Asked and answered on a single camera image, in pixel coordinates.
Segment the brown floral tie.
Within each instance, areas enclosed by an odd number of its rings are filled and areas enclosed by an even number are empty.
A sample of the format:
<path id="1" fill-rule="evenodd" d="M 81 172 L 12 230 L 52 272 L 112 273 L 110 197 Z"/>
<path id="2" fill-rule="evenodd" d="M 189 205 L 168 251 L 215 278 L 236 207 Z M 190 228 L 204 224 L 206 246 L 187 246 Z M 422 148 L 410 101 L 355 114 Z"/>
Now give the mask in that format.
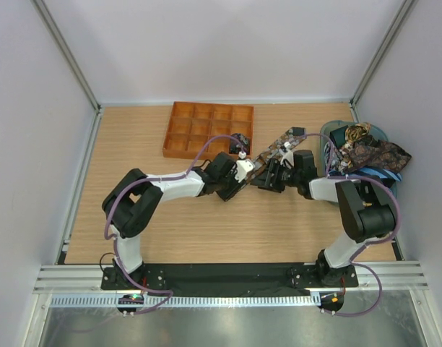
<path id="1" fill-rule="evenodd" d="M 260 152 L 252 161 L 255 164 L 255 169 L 251 176 L 249 177 L 248 183 L 260 175 L 266 168 L 267 163 L 271 159 L 280 160 L 280 147 L 288 141 L 292 145 L 292 150 L 294 150 L 304 139 L 306 138 L 306 129 L 302 127 L 291 127 L 285 133 L 283 133 L 279 138 L 277 138 L 273 143 Z"/>

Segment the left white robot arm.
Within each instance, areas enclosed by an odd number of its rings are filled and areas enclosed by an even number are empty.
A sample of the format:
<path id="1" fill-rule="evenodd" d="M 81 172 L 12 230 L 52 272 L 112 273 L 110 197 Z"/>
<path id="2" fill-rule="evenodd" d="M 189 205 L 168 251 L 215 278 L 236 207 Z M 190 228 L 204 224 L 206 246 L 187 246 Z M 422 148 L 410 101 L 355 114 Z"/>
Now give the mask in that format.
<path id="1" fill-rule="evenodd" d="M 118 281 L 127 289 L 137 288 L 144 278 L 140 234 L 150 223 L 159 204 L 180 198 L 217 194 L 227 201 L 243 188 L 254 163 L 241 155 L 234 160 L 221 152 L 215 159 L 189 171 L 146 175 L 130 170 L 104 199 L 105 238 L 114 240 L 114 267 Z"/>

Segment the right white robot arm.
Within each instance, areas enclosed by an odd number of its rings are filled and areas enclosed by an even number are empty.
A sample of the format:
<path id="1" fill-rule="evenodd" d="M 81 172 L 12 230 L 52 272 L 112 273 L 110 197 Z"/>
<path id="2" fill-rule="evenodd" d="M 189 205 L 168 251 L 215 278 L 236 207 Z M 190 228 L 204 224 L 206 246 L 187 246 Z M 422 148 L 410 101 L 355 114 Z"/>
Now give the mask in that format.
<path id="1" fill-rule="evenodd" d="M 270 159 L 251 184 L 277 193 L 295 187 L 308 200 L 338 204 L 343 232 L 319 252 L 315 264 L 316 281 L 323 286 L 336 286 L 363 250 L 399 230 L 399 205 L 389 189 L 367 176 L 319 177 L 310 150 L 294 152 L 291 160 Z"/>

